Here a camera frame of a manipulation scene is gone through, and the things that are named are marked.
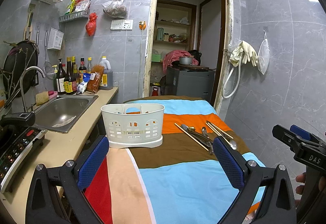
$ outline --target gray marble tile wall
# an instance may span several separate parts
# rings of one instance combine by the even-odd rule
[[[48,28],[48,33],[50,33],[51,27],[59,29],[61,31],[65,30],[65,25],[59,26],[58,17],[63,15],[66,11],[66,7],[70,0],[63,0],[61,3],[49,5],[44,2],[36,0],[4,0],[0,6],[0,65],[3,66],[4,59],[10,50],[8,44],[3,43],[3,40],[8,42],[19,42],[23,39],[23,31],[27,21],[27,9],[29,3],[36,5],[34,9],[34,15],[32,20],[33,32],[32,40],[36,39],[37,27],[40,28],[40,54],[39,54],[39,67],[43,68],[45,61],[44,52],[44,38],[45,38],[45,28]],[[48,51],[47,60],[52,64],[58,64],[58,51]],[[53,81],[47,78],[40,77],[40,84],[30,88],[30,90],[25,94],[26,103],[28,105],[35,103],[35,94],[42,91],[53,90]],[[2,77],[0,77],[0,89],[3,89]],[[22,100],[17,98],[12,104],[13,112],[21,112]]]
[[[272,137],[272,128],[296,124],[325,139],[326,14],[309,0],[240,0],[241,39],[258,52],[268,27],[270,61],[262,75],[241,69],[225,122],[266,165],[286,165],[292,183],[305,167]]]
[[[80,57],[92,56],[94,62],[99,62],[106,55],[114,71],[114,82],[119,87],[113,103],[122,103],[129,99],[138,98],[138,77],[141,60],[141,86],[143,84],[143,69],[146,50],[147,29],[143,32],[141,56],[141,30],[138,22],[148,23],[151,0],[124,0],[127,6],[128,18],[134,20],[131,31],[111,31],[111,18],[102,12],[102,4],[109,0],[92,0],[90,7],[98,10],[97,29],[93,37],[85,31],[86,22],[75,21],[66,24],[65,40],[66,55]],[[233,38],[240,37],[240,1],[234,0]]]

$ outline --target frying pan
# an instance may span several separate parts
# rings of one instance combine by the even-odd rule
[[[15,68],[15,71],[13,72],[13,84],[11,86],[11,93],[13,92],[14,88],[18,89],[19,87],[19,79],[22,76],[23,71],[25,70],[25,63],[27,64],[27,67],[30,66],[37,66],[39,60],[38,55],[36,52],[36,47],[33,42],[30,42],[29,40],[23,40],[17,43],[16,47],[13,47],[7,54],[7,57],[4,61],[3,71],[4,75],[9,78],[11,76],[11,72]],[[11,83],[11,80],[9,81],[9,84],[7,82],[7,79],[5,76],[2,76],[4,88],[6,91],[9,91],[9,86]],[[24,80],[23,80],[23,90],[24,93],[26,93],[30,87],[32,86],[33,80],[35,76],[35,71],[29,71],[26,73]]]

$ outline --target blue gripper pad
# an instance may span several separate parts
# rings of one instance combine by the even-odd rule
[[[302,128],[299,128],[296,125],[292,125],[290,127],[290,131],[292,131],[293,133],[297,134],[298,136],[300,136],[305,140],[310,140],[310,133],[308,131],[303,130]]]
[[[213,141],[213,151],[233,188],[241,190],[244,186],[243,171],[218,137]]]
[[[89,187],[108,151],[109,140],[103,137],[79,170],[77,185],[80,190]]]

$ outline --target metal screw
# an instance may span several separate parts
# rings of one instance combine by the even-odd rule
[[[38,164],[36,166],[36,170],[42,170],[43,169],[43,164]]]
[[[66,166],[67,167],[71,167],[71,166],[73,166],[74,165],[74,161],[73,160],[68,160],[68,161],[66,161]]]
[[[285,170],[286,169],[285,165],[283,165],[283,164],[278,165],[278,168],[280,168],[280,170]]]
[[[254,160],[249,160],[249,161],[248,161],[248,164],[249,164],[249,166],[251,166],[251,167],[255,167],[255,166],[257,165],[257,163],[256,163]]]

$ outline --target countertop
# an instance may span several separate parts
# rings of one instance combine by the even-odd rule
[[[111,101],[117,87],[99,90],[98,98],[79,118],[67,134],[48,131],[44,145],[27,159],[13,182],[13,192],[0,194],[0,199],[17,224],[25,224],[27,195],[35,167],[43,163],[47,168],[62,166],[67,160],[75,160],[91,131],[101,116],[101,107]]]

